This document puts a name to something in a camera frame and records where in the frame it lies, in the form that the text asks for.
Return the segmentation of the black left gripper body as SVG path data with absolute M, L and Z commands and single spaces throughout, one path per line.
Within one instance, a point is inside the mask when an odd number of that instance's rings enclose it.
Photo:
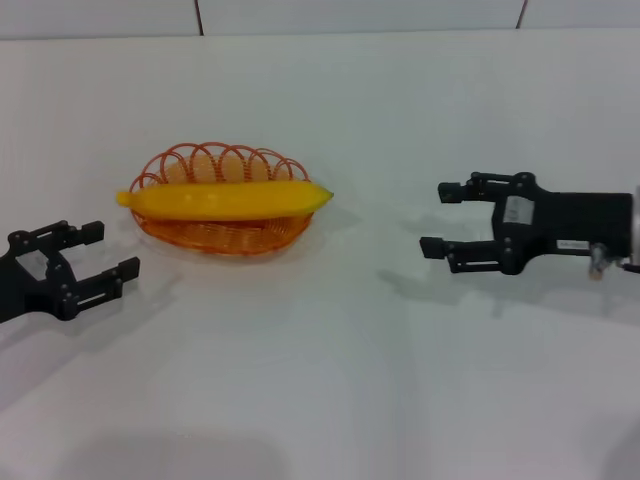
M 35 278 L 18 261 L 24 253 L 10 249 L 1 257 L 1 322 L 5 323 L 28 313 L 46 313 L 61 321 L 76 317 L 74 285 L 76 279 L 68 261 L 59 251 L 44 247 L 41 253 L 45 277 Z

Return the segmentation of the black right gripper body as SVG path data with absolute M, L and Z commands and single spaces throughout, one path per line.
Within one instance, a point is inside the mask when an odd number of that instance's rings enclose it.
M 551 192 L 531 174 L 524 191 L 495 203 L 492 221 L 494 240 L 515 250 L 521 272 L 544 255 L 587 256 L 597 272 L 634 260 L 633 216 L 630 193 Z

